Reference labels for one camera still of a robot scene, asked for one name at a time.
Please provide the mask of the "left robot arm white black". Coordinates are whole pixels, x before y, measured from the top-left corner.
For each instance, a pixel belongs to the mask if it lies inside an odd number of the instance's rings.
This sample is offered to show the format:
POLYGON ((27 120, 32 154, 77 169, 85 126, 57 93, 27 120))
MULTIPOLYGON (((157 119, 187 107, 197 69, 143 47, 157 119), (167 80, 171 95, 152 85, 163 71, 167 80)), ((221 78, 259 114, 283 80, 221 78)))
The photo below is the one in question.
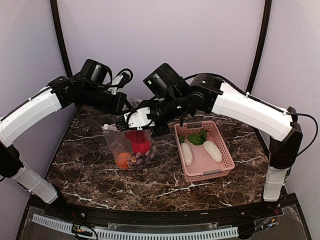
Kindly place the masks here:
POLYGON ((111 69, 87 59, 80 72, 60 76, 47 84, 0 119, 0 175, 13 179, 28 192, 38 196, 60 218, 67 218, 70 206, 59 199, 58 190, 30 169, 20 159, 14 142, 47 116, 75 105, 87 105, 112 115, 121 115, 128 104, 127 95, 119 92, 133 79, 133 72, 122 69, 116 76, 111 69))

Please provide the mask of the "clear zip top bag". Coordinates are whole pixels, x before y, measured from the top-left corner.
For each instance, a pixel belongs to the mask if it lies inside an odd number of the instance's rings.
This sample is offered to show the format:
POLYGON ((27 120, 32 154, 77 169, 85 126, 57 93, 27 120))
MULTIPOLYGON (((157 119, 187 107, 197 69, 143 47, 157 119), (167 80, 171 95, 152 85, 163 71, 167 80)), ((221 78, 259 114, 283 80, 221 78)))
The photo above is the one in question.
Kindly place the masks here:
MULTIPOLYGON (((131 156, 136 155, 136 154, 134 154, 134 152, 132 150, 132 142, 125 137, 126 131, 122 132, 122 131, 117 130, 115 124, 104 124, 101 128, 103 130, 103 135, 105 137, 107 146, 108 146, 109 150, 111 151, 111 153, 113 154, 114 161, 115 161, 116 155, 118 155, 120 153, 130 153, 131 156)), ((154 154, 154 157, 155 157, 156 152, 158 150, 158 145, 152 139, 151 131, 149 129, 144 130, 144 131, 145 131, 145 136, 146 136, 147 140, 150 141, 150 143, 151 143, 150 150, 144 155, 154 154)), ((134 171, 134 170, 129 170, 129 168, 122 169, 122 170, 134 171)))

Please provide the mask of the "orange tangerine toy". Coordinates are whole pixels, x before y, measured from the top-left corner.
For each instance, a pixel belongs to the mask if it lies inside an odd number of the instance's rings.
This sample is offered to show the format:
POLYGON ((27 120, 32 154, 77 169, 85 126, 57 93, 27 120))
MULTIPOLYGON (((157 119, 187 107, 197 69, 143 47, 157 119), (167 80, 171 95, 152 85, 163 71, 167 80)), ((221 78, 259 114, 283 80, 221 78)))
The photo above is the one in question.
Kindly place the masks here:
POLYGON ((131 158, 129 152, 122 152, 115 156, 115 163, 121 169, 128 169, 128 160, 131 158))

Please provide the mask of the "white bun toy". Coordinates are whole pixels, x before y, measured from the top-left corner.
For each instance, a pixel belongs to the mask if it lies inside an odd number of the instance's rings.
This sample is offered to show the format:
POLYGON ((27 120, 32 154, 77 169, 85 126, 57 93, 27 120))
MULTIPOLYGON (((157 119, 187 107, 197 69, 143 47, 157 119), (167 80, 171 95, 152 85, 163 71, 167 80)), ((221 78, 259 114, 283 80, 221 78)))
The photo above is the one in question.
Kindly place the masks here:
POLYGON ((205 141, 203 143, 204 150, 209 154, 211 159, 216 163, 221 163, 223 161, 223 156, 217 145, 212 141, 205 141))
POLYGON ((186 167, 190 167, 194 161, 192 149, 187 143, 182 143, 180 146, 181 146, 181 152, 182 152, 184 164, 186 167))

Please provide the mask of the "pink plastic basket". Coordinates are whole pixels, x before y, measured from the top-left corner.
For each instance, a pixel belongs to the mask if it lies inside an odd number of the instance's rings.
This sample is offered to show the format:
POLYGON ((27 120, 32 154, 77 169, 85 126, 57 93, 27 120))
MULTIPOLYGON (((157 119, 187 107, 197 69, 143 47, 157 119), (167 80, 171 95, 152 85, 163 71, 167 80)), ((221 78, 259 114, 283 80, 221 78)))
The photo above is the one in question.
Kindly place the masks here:
POLYGON ((231 154, 213 121, 187 122, 182 126, 177 123, 174 125, 174 131, 184 178, 187 183, 224 177, 234 169, 235 164, 231 154), (192 134, 199 136, 203 131, 206 131, 206 135, 203 137, 215 144, 220 151, 221 162, 214 161, 202 144, 194 145, 189 141, 188 136, 192 134), (189 146, 192 155, 192 163, 189 166, 186 165, 188 161, 183 154, 183 143, 189 146))

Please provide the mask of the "green leaf toy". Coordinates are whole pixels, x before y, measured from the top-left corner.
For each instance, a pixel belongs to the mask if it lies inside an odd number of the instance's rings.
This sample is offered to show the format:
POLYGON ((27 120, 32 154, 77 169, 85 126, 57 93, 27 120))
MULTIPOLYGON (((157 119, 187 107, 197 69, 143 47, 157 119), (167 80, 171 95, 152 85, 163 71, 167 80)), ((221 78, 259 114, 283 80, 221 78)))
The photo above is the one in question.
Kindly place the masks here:
POLYGON ((207 132, 207 130, 202 129, 199 133, 192 133, 187 137, 179 135, 178 140, 179 143, 182 144, 185 142, 185 139, 188 139, 188 141, 192 143, 194 146, 200 146, 207 141, 207 132))

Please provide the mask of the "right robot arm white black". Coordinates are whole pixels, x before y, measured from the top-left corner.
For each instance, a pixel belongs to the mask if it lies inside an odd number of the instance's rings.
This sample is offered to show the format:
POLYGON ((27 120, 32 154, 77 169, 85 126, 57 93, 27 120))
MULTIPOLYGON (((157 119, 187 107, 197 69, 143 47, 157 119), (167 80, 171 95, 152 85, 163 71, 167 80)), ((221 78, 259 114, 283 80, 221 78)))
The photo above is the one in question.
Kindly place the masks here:
POLYGON ((274 210, 287 172, 303 153, 300 149, 303 132, 298 123, 301 113, 245 93, 215 73, 182 77, 167 63, 149 74, 143 83, 160 100, 149 114, 156 129, 176 117, 193 116, 199 110, 235 119, 268 134, 269 164, 263 200, 255 205, 255 213, 266 217, 274 210))

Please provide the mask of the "dark red onion toy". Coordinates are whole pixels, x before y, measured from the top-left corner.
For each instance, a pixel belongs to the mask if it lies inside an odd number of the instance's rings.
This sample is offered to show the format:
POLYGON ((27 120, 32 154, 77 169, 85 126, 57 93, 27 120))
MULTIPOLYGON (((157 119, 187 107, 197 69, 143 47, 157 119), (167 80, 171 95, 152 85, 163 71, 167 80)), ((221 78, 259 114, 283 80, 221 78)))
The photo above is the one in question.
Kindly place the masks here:
POLYGON ((154 157, 153 153, 148 155, 141 154, 140 152, 137 153, 136 155, 133 154, 127 161, 128 169, 129 170, 142 169, 151 162, 153 157, 154 157))

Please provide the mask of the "red apple toy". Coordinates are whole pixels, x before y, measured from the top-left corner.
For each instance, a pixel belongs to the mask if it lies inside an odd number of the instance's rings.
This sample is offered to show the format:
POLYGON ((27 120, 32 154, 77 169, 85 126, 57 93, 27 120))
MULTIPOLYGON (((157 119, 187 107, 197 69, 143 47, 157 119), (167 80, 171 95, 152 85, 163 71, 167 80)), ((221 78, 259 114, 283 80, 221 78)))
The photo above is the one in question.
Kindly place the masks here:
POLYGON ((142 155, 145 155, 151 149, 151 141, 132 142, 131 146, 134 154, 141 153, 142 155))
POLYGON ((141 130, 130 130, 124 133, 125 137, 130 140, 132 143, 144 143, 148 139, 145 135, 145 131, 141 130))

